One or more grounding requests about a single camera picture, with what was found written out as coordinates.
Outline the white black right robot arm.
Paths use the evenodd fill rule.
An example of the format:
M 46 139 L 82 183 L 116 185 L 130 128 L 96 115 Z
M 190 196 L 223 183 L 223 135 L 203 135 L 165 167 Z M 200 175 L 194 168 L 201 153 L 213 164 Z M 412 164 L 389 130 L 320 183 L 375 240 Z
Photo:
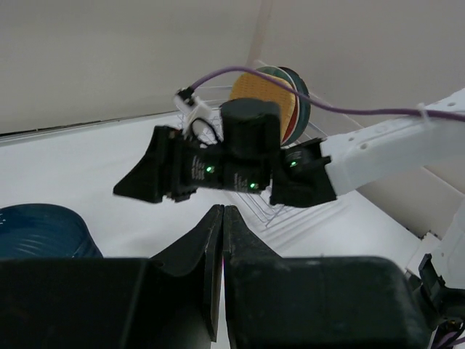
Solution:
M 464 152 L 464 92 L 431 108 L 290 148 L 278 141 L 277 104 L 225 102 L 212 144 L 185 128 L 157 126 L 147 150 L 114 187 L 158 204 L 199 188 L 271 190 L 296 208 L 336 200 L 370 182 Z M 443 321 L 464 321 L 464 211 L 424 256 L 421 284 L 380 257 L 285 258 L 249 230 L 234 206 L 213 206 L 185 236 L 151 260 L 130 348 L 209 348 L 219 301 L 233 348 L 428 348 Z

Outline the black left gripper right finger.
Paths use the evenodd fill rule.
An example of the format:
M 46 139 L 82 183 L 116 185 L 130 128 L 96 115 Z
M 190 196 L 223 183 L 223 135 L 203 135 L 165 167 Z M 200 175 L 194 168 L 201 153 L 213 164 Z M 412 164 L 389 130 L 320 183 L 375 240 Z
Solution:
M 383 257 L 281 257 L 235 206 L 223 216 L 232 348 L 426 348 L 404 273 Z

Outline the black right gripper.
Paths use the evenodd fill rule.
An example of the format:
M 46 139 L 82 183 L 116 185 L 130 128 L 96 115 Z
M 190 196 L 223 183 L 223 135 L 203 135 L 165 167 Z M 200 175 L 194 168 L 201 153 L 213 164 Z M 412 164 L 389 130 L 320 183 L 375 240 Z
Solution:
M 165 194 L 181 202 L 199 188 L 219 190 L 224 179 L 222 155 L 219 143 L 204 145 L 185 138 L 180 129 L 155 127 L 145 154 L 113 187 L 113 194 L 158 204 Z

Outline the red teal round plate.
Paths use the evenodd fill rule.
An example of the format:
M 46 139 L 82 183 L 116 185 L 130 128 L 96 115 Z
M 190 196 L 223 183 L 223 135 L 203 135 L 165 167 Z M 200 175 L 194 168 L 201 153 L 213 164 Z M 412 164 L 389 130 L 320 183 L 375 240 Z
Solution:
M 294 90 L 298 91 L 296 80 L 295 80 L 294 76 L 291 74 L 291 70 L 289 68 L 287 68 L 287 67 L 284 67 L 284 66 L 280 66 L 280 69 L 282 69 L 283 71 L 285 71 L 288 74 L 288 76 L 292 80 L 292 86 L 293 86 Z M 290 121 L 288 123 L 286 132 L 284 134 L 282 145 L 289 145 L 289 144 L 291 144 L 293 142 L 293 140 L 291 138 L 293 137 L 293 133 L 295 132 L 295 129 L 296 129 L 299 113 L 300 113 L 300 98 L 296 95 L 296 103 L 295 103 L 295 106 L 294 106 L 294 111 L 293 111 L 292 117 L 291 117 L 291 119 L 290 119 Z

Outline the teal round floral plate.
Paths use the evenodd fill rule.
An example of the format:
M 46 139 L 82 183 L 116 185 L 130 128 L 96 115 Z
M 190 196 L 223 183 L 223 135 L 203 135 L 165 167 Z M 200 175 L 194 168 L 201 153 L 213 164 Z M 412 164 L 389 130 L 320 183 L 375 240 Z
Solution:
M 272 75 L 272 76 L 276 76 L 278 78 L 284 79 L 292 86 L 291 78 L 288 76 L 288 74 L 285 71 L 280 69 L 280 67 L 265 65 L 265 66 L 257 68 L 257 70 L 260 71 L 261 73 L 266 73 L 268 75 Z M 296 73 L 292 69 L 290 70 L 291 70 L 291 74 L 294 76 L 296 80 L 298 92 L 301 92 L 302 94 L 306 96 L 309 96 L 307 85 L 304 83 L 302 78 L 299 76 L 298 73 Z M 291 138 L 293 140 L 293 143 L 296 142 L 302 136 L 305 129 L 307 128 L 307 125 L 310 119 L 310 111 L 311 111 L 311 105 L 306 100 L 303 100 L 300 98 L 300 113 L 299 113 L 295 132 L 293 133 L 293 137 Z

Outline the woven bamboo square tray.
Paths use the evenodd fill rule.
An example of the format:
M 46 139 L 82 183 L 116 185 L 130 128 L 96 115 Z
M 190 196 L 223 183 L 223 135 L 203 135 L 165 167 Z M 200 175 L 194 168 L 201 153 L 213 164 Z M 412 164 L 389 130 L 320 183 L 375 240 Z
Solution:
M 282 143 L 294 111 L 296 96 L 262 77 L 252 73 L 243 73 L 232 85 L 229 95 L 229 100 L 239 98 L 254 98 L 278 104 L 280 107 L 280 137 Z

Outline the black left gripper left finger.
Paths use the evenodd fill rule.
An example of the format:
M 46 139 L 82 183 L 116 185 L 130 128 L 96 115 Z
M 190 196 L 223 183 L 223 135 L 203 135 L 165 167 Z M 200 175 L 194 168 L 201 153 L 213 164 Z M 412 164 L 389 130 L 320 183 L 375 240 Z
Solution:
M 213 206 L 149 258 L 1 259 L 1 346 L 210 348 L 223 214 Z

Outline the dark blue heart-shaped plate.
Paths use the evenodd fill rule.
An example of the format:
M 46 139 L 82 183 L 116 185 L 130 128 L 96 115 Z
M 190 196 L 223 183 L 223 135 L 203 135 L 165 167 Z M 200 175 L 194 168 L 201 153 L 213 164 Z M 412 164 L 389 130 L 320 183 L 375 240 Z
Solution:
M 1 259 L 101 258 L 83 218 L 54 204 L 20 204 L 1 209 Z

